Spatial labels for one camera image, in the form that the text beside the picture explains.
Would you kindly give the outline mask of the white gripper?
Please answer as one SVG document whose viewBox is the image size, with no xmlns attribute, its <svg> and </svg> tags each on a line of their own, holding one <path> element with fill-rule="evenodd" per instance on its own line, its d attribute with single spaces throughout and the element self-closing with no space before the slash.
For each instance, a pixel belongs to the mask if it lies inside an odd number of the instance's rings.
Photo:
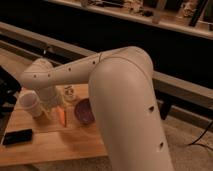
<svg viewBox="0 0 213 171">
<path fill-rule="evenodd" d="M 42 88 L 36 91 L 44 108 L 50 110 L 62 104 L 62 98 L 55 86 Z"/>
</svg>

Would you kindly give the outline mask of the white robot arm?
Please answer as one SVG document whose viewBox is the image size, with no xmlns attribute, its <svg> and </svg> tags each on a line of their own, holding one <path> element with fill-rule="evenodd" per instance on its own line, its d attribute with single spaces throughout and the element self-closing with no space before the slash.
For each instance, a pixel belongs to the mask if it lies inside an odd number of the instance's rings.
<svg viewBox="0 0 213 171">
<path fill-rule="evenodd" d="M 87 84 L 89 101 L 113 171 L 174 171 L 153 87 L 153 63 L 128 46 L 54 67 L 34 61 L 20 76 L 23 87 L 53 106 L 56 87 Z"/>
</svg>

